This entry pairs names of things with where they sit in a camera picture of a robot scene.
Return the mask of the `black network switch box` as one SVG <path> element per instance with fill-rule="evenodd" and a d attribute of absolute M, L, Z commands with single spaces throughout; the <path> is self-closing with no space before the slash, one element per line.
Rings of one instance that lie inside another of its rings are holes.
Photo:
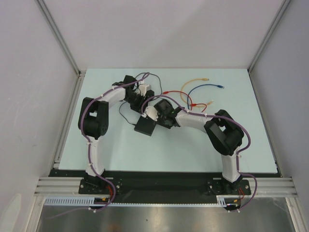
<path fill-rule="evenodd" d="M 156 121 L 152 120 L 147 115 L 141 115 L 134 127 L 134 131 L 147 136 L 152 136 L 155 127 Z"/>

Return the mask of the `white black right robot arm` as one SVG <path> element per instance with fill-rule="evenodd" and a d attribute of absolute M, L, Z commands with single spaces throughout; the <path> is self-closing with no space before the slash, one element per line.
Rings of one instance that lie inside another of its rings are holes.
<path fill-rule="evenodd" d="M 160 100 L 154 109 L 157 123 L 163 127 L 189 127 L 205 132 L 214 149 L 221 154 L 224 192 L 234 194 L 239 190 L 241 177 L 237 170 L 237 152 L 242 145 L 244 132 L 231 121 L 227 111 L 220 110 L 215 118 L 207 118 L 203 114 L 187 112 L 181 107 L 173 108 L 167 100 Z"/>

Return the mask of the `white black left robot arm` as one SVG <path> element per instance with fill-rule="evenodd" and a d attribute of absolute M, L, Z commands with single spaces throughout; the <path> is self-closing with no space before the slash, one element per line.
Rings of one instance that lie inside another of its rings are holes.
<path fill-rule="evenodd" d="M 105 167 L 98 158 L 98 144 L 109 127 L 109 110 L 116 103 L 125 101 L 133 111 L 140 113 L 146 107 L 142 104 L 155 93 L 151 86 L 144 83 L 150 74 L 143 74 L 138 80 L 126 75 L 123 81 L 115 82 L 107 92 L 96 98 L 85 97 L 82 102 L 78 128 L 87 140 L 87 168 L 84 180 L 95 193 L 102 193 L 106 189 L 106 180 L 103 176 Z"/>

